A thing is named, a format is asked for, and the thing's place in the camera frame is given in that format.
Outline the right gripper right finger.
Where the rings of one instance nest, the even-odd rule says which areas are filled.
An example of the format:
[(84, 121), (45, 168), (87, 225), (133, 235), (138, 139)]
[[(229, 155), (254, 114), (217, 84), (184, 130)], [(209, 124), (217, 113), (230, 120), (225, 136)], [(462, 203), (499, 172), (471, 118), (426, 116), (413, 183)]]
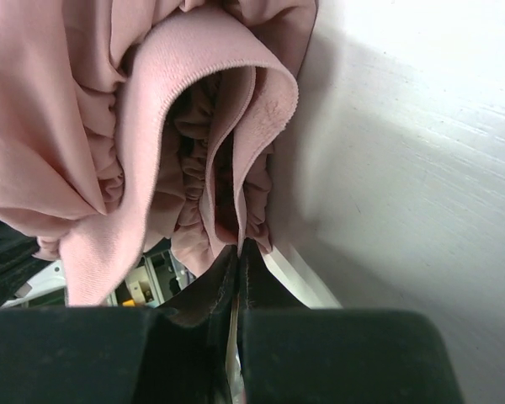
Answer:
[(312, 309), (246, 240), (237, 345), (249, 403), (460, 403), (438, 329), (411, 311)]

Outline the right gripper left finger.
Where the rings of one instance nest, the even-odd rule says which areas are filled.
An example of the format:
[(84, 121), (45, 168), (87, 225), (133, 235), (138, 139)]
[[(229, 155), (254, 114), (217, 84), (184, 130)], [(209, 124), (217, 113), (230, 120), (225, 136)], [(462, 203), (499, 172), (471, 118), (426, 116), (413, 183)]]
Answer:
[(237, 250), (157, 308), (0, 309), (0, 403), (228, 403)]

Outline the pink skirt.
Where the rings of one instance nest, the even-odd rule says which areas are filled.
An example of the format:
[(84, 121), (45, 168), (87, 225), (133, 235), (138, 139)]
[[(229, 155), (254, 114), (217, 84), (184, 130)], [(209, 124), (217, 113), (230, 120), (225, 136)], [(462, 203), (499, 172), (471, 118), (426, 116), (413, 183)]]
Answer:
[(0, 1), (0, 220), (103, 303), (162, 239), (195, 275), (271, 243), (267, 159), (312, 1)]

